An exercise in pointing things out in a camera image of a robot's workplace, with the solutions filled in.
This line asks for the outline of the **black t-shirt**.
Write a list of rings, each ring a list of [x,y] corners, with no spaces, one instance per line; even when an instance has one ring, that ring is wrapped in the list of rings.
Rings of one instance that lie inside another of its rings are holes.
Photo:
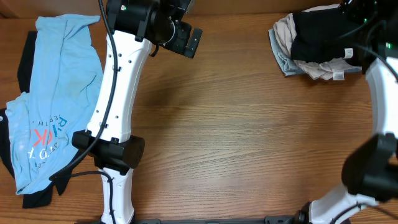
[[[304,62],[323,63],[343,58],[352,66],[360,66],[357,55],[348,57],[345,49],[352,48],[354,36],[339,36],[359,27],[337,8],[293,13],[296,37],[292,43],[290,58]]]

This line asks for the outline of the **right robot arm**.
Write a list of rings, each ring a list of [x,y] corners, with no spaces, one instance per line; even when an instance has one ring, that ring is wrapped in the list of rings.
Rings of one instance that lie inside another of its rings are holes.
[[[294,13],[292,57],[309,62],[342,56],[362,68],[373,109],[373,133],[346,160],[341,183],[307,203],[290,223],[348,223],[365,208],[397,197],[397,2],[343,1]]]

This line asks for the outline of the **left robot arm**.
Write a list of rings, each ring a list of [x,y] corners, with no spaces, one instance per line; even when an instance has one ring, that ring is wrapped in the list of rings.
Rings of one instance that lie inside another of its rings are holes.
[[[94,159],[103,184],[104,209],[99,223],[133,223],[132,175],[145,141],[133,136],[132,108],[140,75],[159,48],[193,58],[202,30],[183,22],[192,0],[108,1],[105,15],[107,57],[93,115],[72,144]]]

